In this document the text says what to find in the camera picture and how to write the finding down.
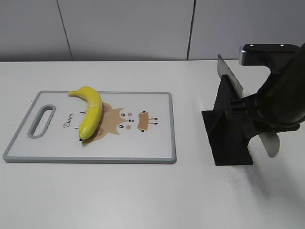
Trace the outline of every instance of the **white table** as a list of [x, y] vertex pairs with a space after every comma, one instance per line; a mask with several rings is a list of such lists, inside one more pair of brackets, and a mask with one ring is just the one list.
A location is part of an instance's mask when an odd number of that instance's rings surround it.
[[[264, 67], [227, 61], [255, 93]], [[168, 91], [173, 165], [23, 164], [0, 159], [2, 229], [305, 228], [305, 125], [281, 133], [269, 158], [258, 137], [253, 166], [216, 167], [201, 110], [212, 109], [217, 61], [1, 62], [0, 153], [40, 90]]]

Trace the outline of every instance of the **cutting board handle hole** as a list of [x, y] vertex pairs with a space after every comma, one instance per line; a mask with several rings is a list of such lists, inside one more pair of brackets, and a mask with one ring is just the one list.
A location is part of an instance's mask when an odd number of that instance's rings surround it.
[[28, 131], [29, 138], [39, 138], [46, 133], [55, 110], [55, 106], [51, 104], [40, 108]]

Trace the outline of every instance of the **deer ear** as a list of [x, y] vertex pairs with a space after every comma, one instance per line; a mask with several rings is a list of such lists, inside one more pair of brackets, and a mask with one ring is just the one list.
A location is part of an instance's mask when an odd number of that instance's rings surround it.
[[107, 103], [102, 103], [104, 112], [108, 112], [112, 110], [112, 107]]

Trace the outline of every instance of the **gray cutting board rim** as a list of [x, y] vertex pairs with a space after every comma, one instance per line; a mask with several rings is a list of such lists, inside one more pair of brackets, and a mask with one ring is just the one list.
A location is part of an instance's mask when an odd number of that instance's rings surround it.
[[31, 163], [137, 163], [137, 164], [173, 164], [176, 162], [176, 150], [175, 150], [175, 135], [174, 135], [174, 123], [173, 123], [173, 101], [172, 95], [169, 92], [103, 92], [99, 91], [101, 94], [112, 94], [112, 95], [166, 95], [168, 100], [168, 114], [170, 123], [170, 136], [171, 136], [171, 155], [168, 157], [56, 157], [56, 156], [10, 156], [9, 152], [18, 137], [20, 131], [24, 127], [27, 118], [31, 114], [36, 102], [42, 94], [52, 94], [61, 93], [66, 94], [68, 91], [40, 91], [34, 101], [32, 102], [28, 112], [26, 113], [23, 121], [21, 122], [18, 130], [16, 131], [14, 137], [12, 138], [10, 144], [3, 154], [3, 159], [6, 162], [31, 162]]

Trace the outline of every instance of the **banana stem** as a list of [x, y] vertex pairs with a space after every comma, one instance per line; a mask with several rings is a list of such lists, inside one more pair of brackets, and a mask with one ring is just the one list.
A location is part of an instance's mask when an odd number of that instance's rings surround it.
[[76, 93], [76, 91], [69, 91], [69, 92], [68, 92], [68, 95], [69, 95], [69, 96], [75, 96], [75, 93]]

